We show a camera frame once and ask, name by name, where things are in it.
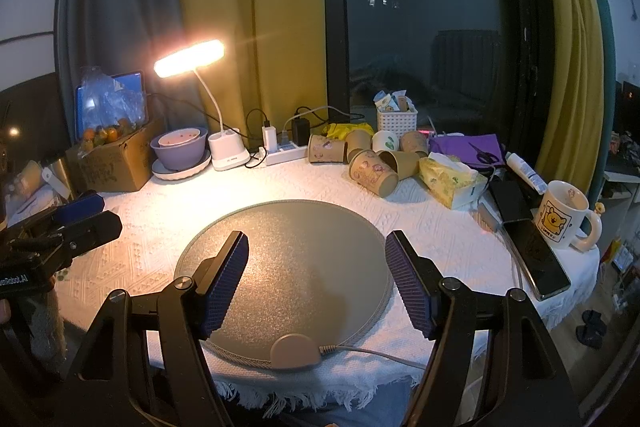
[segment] lamp base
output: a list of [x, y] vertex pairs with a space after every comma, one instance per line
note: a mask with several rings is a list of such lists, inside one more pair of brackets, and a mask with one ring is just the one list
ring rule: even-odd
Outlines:
[[230, 129], [213, 133], [208, 138], [211, 164], [216, 171], [226, 171], [244, 165], [251, 156], [240, 135]]

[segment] smartphone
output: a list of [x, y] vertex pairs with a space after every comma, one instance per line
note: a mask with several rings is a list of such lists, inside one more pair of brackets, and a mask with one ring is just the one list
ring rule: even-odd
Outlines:
[[489, 182], [489, 191], [494, 197], [498, 210], [500, 210], [503, 223], [531, 219], [529, 205], [527, 205], [517, 182], [492, 180]]
[[556, 254], [532, 220], [503, 224], [513, 253], [539, 301], [562, 293], [571, 286]]

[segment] white tablecloth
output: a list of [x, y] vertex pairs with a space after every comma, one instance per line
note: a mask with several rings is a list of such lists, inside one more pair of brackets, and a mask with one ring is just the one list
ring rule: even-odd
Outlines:
[[[504, 295], [514, 283], [511, 255], [469, 212], [452, 211], [430, 197], [414, 179], [402, 181], [385, 200], [353, 182], [344, 165], [311, 165], [306, 159], [257, 169], [216, 172], [211, 167], [181, 182], [151, 179], [139, 192], [106, 197], [106, 209], [123, 223], [116, 241], [77, 258], [58, 282], [63, 317], [88, 328], [107, 294], [124, 288], [132, 295], [168, 284], [190, 240], [225, 214], [264, 201], [307, 199], [340, 204], [372, 222], [383, 235], [402, 230], [417, 253], [433, 259], [443, 275], [458, 277], [471, 289]], [[525, 288], [547, 326], [553, 328], [592, 292], [599, 252], [556, 252], [572, 285], [543, 302]], [[486, 332], [476, 333], [474, 355], [486, 349]], [[161, 363], [157, 333], [149, 333], [152, 362]], [[382, 318], [359, 346], [427, 363], [433, 343], [412, 328], [398, 290]], [[319, 407], [328, 396], [350, 409], [364, 407], [379, 385], [411, 378], [421, 370], [373, 355], [339, 353], [318, 367], [297, 373], [247, 369], [206, 351], [223, 396], [239, 396], [247, 407], [271, 401], [271, 412], [287, 402]]]

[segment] curtain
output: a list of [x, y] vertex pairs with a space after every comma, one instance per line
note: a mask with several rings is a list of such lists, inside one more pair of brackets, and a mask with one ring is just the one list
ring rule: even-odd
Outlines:
[[600, 135], [600, 148], [588, 192], [591, 208], [595, 205], [604, 183], [604, 169], [609, 155], [609, 143], [613, 131], [613, 117], [616, 106], [616, 45], [613, 35], [613, 24], [609, 10], [609, 0], [597, 0], [602, 26], [602, 44], [604, 46], [604, 119]]
[[[56, 69], [72, 138], [82, 66], [100, 66], [107, 74], [142, 70], [147, 92], [202, 108], [193, 74], [160, 79], [153, 70], [158, 58], [186, 45], [179, 0], [57, 0], [54, 24]], [[150, 112], [164, 114], [169, 128], [206, 122], [184, 103], [150, 96], [147, 104]]]
[[199, 70], [225, 123], [246, 131], [244, 115], [257, 107], [279, 132], [298, 106], [326, 104], [324, 0], [180, 1], [191, 41], [225, 45], [225, 57]]
[[602, 30], [596, 0], [554, 0], [556, 64], [536, 169], [588, 192], [604, 111]]

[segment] tablecloth fringe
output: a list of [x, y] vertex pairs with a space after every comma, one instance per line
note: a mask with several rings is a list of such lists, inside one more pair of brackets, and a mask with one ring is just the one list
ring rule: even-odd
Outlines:
[[[412, 376], [412, 387], [420, 383], [421, 376]], [[351, 412], [354, 407], [356, 409], [366, 407], [378, 389], [377, 386], [374, 386], [370, 389], [350, 389], [348, 391], [335, 389], [316, 393], [305, 393], [303, 391], [299, 393], [267, 393], [266, 391], [261, 392], [255, 387], [234, 383], [216, 381], [215, 384], [218, 394], [223, 399], [231, 400], [238, 397], [238, 403], [247, 409], [259, 409], [271, 402], [264, 412], [264, 418], [280, 414], [287, 407], [291, 411], [296, 410], [296, 408], [317, 410], [326, 406], [329, 399], [335, 400], [338, 405], [344, 406], [347, 411]]]

